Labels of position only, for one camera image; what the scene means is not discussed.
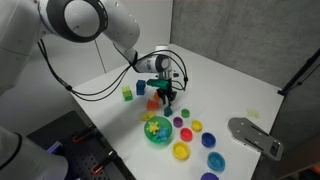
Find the small toy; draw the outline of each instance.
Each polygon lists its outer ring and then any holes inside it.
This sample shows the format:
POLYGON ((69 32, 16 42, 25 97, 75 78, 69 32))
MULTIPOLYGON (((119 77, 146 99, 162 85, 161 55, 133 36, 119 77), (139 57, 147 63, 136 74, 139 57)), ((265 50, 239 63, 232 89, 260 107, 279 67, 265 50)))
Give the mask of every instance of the small toy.
POLYGON ((172 153, 177 159, 183 160, 189 157, 190 150, 186 143, 179 141, 173 144, 172 153))
POLYGON ((141 96, 144 95, 144 89, 146 88, 146 81, 138 80, 136 84, 137 88, 137 95, 141 96))
POLYGON ((191 141, 192 140, 192 131, 189 128, 182 128, 180 131, 180 138, 183 141, 191 141))
POLYGON ((147 128, 147 130, 149 132, 151 132, 153 135, 155 135, 157 133, 157 131, 159 130, 158 127, 158 122, 149 122, 149 127, 147 128))
POLYGON ((219 178, 213 173, 205 173, 202 175, 201 180, 219 180, 219 178))
POLYGON ((177 127, 177 128, 182 127, 182 126, 183 126, 183 120, 182 120, 182 118, 180 118, 180 117, 175 117, 175 118, 173 119, 173 125, 174 125, 175 127, 177 127))
POLYGON ((193 120, 191 122, 191 129, 194 131, 194 132, 200 132, 202 130, 202 124, 200 121, 198 120, 193 120))
POLYGON ((188 109, 182 109, 182 111, 181 111, 181 116, 182 116, 183 118, 188 118, 188 117, 190 117, 190 111, 189 111, 188 109))
POLYGON ((217 152, 211 152, 208 155, 208 166, 214 171, 223 171, 225 168, 225 161, 221 154, 217 152))
POLYGON ((216 144, 216 138, 211 133, 203 133, 201 143, 204 147, 210 148, 216 144))
POLYGON ((157 110, 157 109, 159 109, 159 103, 157 101, 153 101, 151 99, 148 99, 147 109, 149 109, 149 110, 157 110))
POLYGON ((160 97, 159 97, 159 94, 158 94, 157 91, 153 94, 153 98, 154 98, 155 100, 157 100, 157 101, 160 100, 160 97))
POLYGON ((169 117, 169 116, 171 116, 172 114, 173 114, 173 112, 172 112, 170 106, 168 106, 168 107, 166 107, 166 108, 164 109, 164 116, 165 116, 165 117, 169 117))
POLYGON ((122 86, 121 90, 125 101, 131 101, 133 99, 130 86, 122 86))
POLYGON ((161 139, 162 141, 166 141, 168 139, 167 133, 168 133, 168 128, 160 128, 157 131, 156 138, 161 139))
POLYGON ((145 123, 144 134, 151 142, 153 142, 155 144, 161 144, 161 143, 168 141, 168 139, 170 138, 170 136, 172 134, 172 125, 168 119, 166 119, 164 117, 160 117, 160 116, 154 116, 145 123), (147 129, 150 127, 149 123, 156 123, 156 122, 158 123, 159 130, 157 130, 156 134, 153 134, 152 132, 150 132, 147 129), (161 131, 167 131, 166 132, 167 139, 159 138, 159 136, 162 137, 164 134, 164 132, 161 132, 161 131))
POLYGON ((154 111, 147 111, 141 114, 140 119, 141 121, 147 121, 151 119, 153 116, 156 116, 156 113, 154 111))

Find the gray wall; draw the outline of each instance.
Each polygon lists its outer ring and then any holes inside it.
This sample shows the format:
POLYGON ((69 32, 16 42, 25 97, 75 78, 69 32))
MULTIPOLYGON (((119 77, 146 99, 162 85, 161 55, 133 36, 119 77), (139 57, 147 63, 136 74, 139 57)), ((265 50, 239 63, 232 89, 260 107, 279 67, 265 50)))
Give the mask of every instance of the gray wall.
MULTIPOLYGON (((320 47, 320 1, 174 0, 171 42, 283 87, 320 47)), ((320 131, 319 71, 276 119, 272 135, 286 151, 320 131)))

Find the green block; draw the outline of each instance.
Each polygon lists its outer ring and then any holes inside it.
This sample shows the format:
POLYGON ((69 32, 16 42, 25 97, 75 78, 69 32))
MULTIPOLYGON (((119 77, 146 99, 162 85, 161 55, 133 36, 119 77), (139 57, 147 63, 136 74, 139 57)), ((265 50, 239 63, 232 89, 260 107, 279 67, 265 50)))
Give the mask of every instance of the green block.
POLYGON ((131 101, 132 99, 133 99, 132 96, 124 97, 124 100, 125 100, 125 101, 131 101))
POLYGON ((121 90, 122 92, 131 91, 130 86, 122 86, 121 90))
POLYGON ((169 81, 167 80, 159 80, 159 79, 149 79, 147 81, 148 86, 158 87, 161 89, 167 89, 169 85, 169 81))
POLYGON ((131 91, 122 92, 122 94, 123 94, 123 97, 132 96, 132 92, 131 91))
POLYGON ((121 87, 123 97, 132 96, 132 92, 130 90, 130 86, 122 86, 121 87))

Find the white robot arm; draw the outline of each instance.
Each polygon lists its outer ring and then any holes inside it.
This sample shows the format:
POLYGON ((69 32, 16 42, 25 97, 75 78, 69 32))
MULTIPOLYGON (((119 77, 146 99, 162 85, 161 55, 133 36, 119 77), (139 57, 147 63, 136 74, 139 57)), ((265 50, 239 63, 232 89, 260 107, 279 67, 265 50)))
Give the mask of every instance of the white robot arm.
MULTIPOLYGON (((81 43, 101 33, 113 41, 137 72, 159 73, 160 79, 170 79, 170 52, 140 59, 144 55, 133 49, 139 26, 119 1, 1 0, 0 96, 15 85, 43 36, 54 34, 81 43)), ((157 46, 156 50, 168 47, 157 46)), ((27 138, 0 127, 0 179, 63 179, 67 167, 64 158, 49 155, 27 138)))
MULTIPOLYGON (((171 61, 163 56, 142 57, 133 46, 140 29, 123 4, 116 0, 10 0, 0 1, 0 95, 12 88, 33 46, 54 34, 84 43, 105 34, 137 72, 164 73, 171 61)), ((166 50, 157 46, 156 50, 166 50)), ((161 52, 170 56, 170 52, 161 52)))

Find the purple cup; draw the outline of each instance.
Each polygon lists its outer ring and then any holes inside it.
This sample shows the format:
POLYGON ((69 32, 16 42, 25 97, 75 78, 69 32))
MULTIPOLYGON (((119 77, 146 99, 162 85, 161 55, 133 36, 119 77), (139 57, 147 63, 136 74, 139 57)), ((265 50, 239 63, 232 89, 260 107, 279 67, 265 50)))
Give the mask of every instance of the purple cup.
POLYGON ((175 127, 177 127, 177 128, 182 127, 182 126, 183 126, 183 120, 182 120, 182 118, 180 118, 180 117, 175 117, 175 118, 173 119, 173 125, 174 125, 175 127))
POLYGON ((201 180, 219 180, 219 178, 213 173, 205 173, 201 180))

